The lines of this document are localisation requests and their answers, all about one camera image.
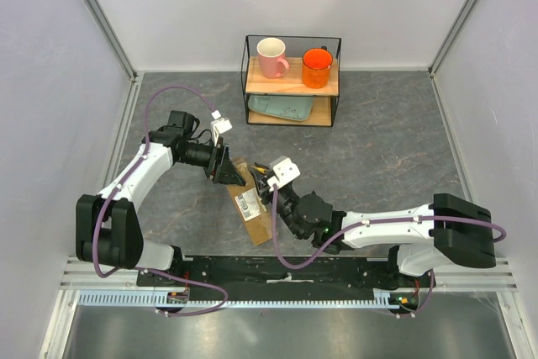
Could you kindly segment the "yellow utility knife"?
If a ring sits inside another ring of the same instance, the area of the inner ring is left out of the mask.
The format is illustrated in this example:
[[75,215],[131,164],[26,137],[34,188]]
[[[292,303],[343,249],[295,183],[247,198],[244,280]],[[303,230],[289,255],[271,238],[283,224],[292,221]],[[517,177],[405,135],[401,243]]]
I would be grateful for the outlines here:
[[249,165],[249,172],[253,177],[255,176],[265,176],[268,171],[268,167],[264,165],[258,165],[253,163]]

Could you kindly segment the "brown cardboard express box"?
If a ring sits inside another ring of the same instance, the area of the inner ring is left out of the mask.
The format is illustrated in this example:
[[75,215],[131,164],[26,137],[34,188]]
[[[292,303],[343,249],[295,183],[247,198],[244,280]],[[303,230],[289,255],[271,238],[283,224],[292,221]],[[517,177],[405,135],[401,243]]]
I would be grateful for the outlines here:
[[244,158],[235,158],[234,167],[245,180],[245,186],[229,185],[229,196],[239,213],[240,220],[254,245],[261,245],[272,238],[271,215],[256,191],[254,177]]

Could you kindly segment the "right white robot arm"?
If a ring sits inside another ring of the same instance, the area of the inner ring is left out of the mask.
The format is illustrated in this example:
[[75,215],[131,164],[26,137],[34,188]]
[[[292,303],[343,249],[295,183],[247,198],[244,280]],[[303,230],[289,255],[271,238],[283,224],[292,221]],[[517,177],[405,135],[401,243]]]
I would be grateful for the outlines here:
[[281,219],[297,239],[310,240],[314,257],[391,245],[384,272],[398,287],[449,263],[495,267],[495,245],[507,235],[487,209],[449,193],[410,209],[357,213],[336,210],[316,193],[298,196],[291,183],[280,185],[275,177],[257,175],[255,186],[261,202],[272,206],[272,220]]

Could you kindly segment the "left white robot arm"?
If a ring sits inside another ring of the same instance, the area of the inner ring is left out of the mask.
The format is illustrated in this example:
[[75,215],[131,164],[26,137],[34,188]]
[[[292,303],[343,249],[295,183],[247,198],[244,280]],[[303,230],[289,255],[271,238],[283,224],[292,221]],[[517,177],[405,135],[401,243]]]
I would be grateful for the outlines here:
[[112,269],[155,269],[156,277],[175,286],[184,277],[180,251],[171,245],[146,240],[138,210],[159,178],[175,164],[200,167],[209,180],[224,185],[245,185],[229,158],[223,133],[229,119],[212,113],[211,138],[198,142],[199,120],[183,111],[172,111],[167,124],[146,133],[133,160],[96,195],[82,195],[76,203],[76,257]]

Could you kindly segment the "teal rectangular plate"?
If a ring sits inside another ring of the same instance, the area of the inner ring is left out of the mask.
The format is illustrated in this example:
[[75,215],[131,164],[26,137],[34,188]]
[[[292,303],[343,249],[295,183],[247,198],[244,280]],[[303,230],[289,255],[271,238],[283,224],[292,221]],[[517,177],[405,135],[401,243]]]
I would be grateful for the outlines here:
[[249,109],[256,113],[298,122],[309,117],[313,104],[313,97],[275,95],[252,95],[247,103]]

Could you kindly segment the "pink ceramic mug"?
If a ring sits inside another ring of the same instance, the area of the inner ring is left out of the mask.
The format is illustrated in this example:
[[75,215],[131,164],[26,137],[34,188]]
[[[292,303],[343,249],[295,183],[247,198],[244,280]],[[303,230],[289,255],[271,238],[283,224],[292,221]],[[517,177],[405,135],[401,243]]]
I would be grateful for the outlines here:
[[267,37],[257,44],[256,51],[261,73],[265,78],[276,79],[288,72],[286,45],[282,40]]

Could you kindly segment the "orange glass cup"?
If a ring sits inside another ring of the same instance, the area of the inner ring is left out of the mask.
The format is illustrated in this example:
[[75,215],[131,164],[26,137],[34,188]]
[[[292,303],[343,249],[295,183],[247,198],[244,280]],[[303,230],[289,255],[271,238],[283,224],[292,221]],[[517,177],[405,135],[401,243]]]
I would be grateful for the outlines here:
[[320,89],[330,78],[333,56],[326,46],[307,50],[302,59],[302,81],[306,87]]

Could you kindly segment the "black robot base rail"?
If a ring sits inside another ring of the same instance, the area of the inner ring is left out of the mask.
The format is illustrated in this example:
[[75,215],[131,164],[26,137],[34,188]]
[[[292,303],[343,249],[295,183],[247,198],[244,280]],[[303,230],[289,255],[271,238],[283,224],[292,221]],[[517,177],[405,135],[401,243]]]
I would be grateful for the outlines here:
[[391,261],[352,256],[318,258],[300,270],[285,267],[275,256],[188,256],[174,261],[168,272],[221,287],[231,302],[371,300],[376,289],[436,285],[426,273],[403,275]]

